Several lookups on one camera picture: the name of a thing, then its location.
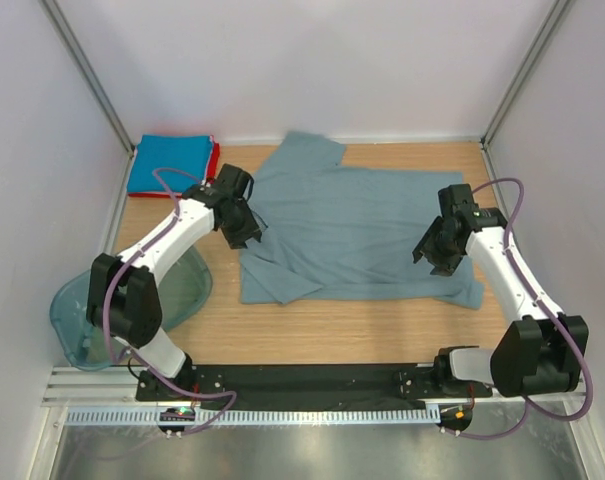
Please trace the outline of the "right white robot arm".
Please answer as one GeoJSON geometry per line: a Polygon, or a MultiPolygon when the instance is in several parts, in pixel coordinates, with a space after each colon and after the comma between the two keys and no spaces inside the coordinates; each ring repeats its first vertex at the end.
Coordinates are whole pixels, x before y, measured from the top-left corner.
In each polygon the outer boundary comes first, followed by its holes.
{"type": "Polygon", "coordinates": [[[432,372],[435,389],[454,396],[468,382],[489,384],[505,397],[570,392],[583,373],[589,330],[551,300],[526,265],[508,222],[497,208],[482,208],[468,184],[438,193],[440,214],[413,251],[432,274],[452,276],[465,260],[484,273],[510,324],[492,350],[451,347],[432,372]]]}

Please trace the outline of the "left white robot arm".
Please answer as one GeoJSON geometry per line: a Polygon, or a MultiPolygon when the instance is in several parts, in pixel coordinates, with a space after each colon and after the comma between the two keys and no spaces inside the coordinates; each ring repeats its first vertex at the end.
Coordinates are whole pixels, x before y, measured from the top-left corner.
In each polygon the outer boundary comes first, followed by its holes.
{"type": "Polygon", "coordinates": [[[155,376],[173,400],[200,399],[191,358],[162,327],[159,286],[173,265],[198,240],[223,235],[232,250],[259,241],[263,229],[249,206],[254,179],[225,164],[211,180],[171,193],[172,212],[150,233],[117,255],[93,260],[86,319],[102,331],[106,349],[126,347],[155,376]]]}

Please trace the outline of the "grey-blue t shirt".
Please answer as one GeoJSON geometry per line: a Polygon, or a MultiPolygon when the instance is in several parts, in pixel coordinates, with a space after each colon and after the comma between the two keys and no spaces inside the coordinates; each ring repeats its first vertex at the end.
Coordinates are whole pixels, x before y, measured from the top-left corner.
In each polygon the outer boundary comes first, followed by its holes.
{"type": "Polygon", "coordinates": [[[240,254],[241,300],[432,297],[478,309],[484,287],[465,259],[435,276],[412,251],[459,172],[345,166],[344,145],[292,131],[256,172],[250,207],[265,229],[240,254]]]}

